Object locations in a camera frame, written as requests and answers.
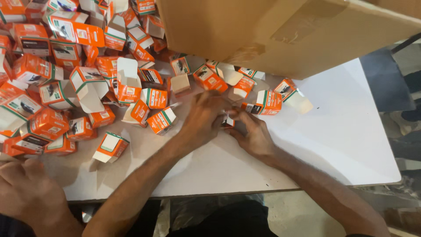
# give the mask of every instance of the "white table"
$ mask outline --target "white table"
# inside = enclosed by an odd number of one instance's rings
[[[346,185],[391,183],[401,176],[358,59],[296,81],[314,109],[299,115],[284,107],[276,116],[261,116],[273,140],[288,152]],[[68,200],[106,199],[137,167],[181,127],[188,111],[175,111],[181,121],[165,136],[148,127],[116,122],[99,129],[99,137],[80,142],[66,157],[43,156],[47,172],[64,188]],[[88,165],[105,131],[121,134],[130,147],[113,164]],[[265,166],[221,132],[216,139],[184,157],[153,192],[154,197],[296,189],[281,172]]]

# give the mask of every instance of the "brown cardboard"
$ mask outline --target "brown cardboard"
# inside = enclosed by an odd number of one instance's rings
[[[421,32],[420,19],[361,0],[158,0],[157,5],[168,49],[294,79]],[[216,5],[217,11],[209,8]],[[402,9],[397,11],[410,14]]]

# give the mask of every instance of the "person's right hand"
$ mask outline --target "person's right hand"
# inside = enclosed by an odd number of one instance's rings
[[[248,131],[244,137],[235,129],[226,129],[225,132],[233,136],[241,148],[263,163],[274,167],[276,165],[276,154],[280,151],[273,143],[266,122],[241,108],[234,108],[228,111],[230,118],[242,121]]]

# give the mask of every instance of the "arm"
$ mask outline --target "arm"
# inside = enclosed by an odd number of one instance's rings
[[[390,236],[383,218],[357,194],[329,175],[277,147],[264,121],[240,109],[234,110],[231,117],[241,120],[248,131],[244,137],[236,130],[227,130],[238,144],[253,157],[288,175],[336,219],[347,234]]]
[[[217,136],[226,117],[221,111],[226,108],[231,105],[217,92],[193,98],[181,131],[120,184],[89,221],[83,236],[123,236],[178,160]]]
[[[80,237],[83,232],[63,189],[38,159],[0,166],[0,213],[25,222],[37,237]]]

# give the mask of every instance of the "pile of boxes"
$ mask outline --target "pile of boxes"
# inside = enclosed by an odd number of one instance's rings
[[[72,154],[114,123],[113,107],[126,110],[128,126],[164,135],[177,122],[177,99],[195,84],[260,115],[299,94],[286,79],[245,103],[265,73],[168,50],[154,0],[0,0],[0,17],[2,156]],[[173,75],[155,69],[155,59]],[[93,158],[114,162],[128,145],[106,132]]]

